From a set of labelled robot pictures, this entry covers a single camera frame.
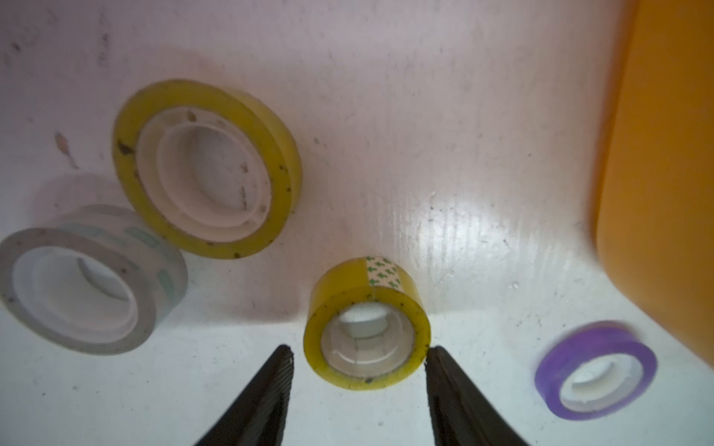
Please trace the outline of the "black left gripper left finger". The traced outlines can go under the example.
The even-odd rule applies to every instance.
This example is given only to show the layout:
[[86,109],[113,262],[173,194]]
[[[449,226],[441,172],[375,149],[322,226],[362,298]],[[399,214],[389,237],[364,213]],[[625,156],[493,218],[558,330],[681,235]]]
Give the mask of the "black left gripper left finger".
[[200,445],[279,446],[284,438],[294,355],[278,346]]

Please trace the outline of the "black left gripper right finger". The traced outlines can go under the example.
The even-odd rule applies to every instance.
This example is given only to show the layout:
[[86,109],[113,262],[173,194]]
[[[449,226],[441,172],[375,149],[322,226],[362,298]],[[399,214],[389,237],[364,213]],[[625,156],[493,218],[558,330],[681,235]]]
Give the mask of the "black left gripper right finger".
[[429,349],[425,369],[437,445],[525,444],[446,349],[441,346]]

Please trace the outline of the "small yellow-green tape roll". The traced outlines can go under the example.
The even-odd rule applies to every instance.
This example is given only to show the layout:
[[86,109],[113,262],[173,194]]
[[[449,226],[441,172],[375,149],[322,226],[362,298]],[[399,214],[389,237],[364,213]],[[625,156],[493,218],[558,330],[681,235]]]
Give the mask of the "small yellow-green tape roll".
[[312,290],[303,336],[308,364],[346,390],[381,390],[424,362],[431,324],[411,276],[383,256],[330,269]]

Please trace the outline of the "yellow plastic storage box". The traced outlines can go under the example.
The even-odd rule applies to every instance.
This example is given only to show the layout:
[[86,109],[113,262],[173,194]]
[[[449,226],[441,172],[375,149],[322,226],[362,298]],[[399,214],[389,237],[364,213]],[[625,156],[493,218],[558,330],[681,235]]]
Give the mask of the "yellow plastic storage box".
[[713,361],[713,5],[638,1],[604,125],[595,246],[615,287]]

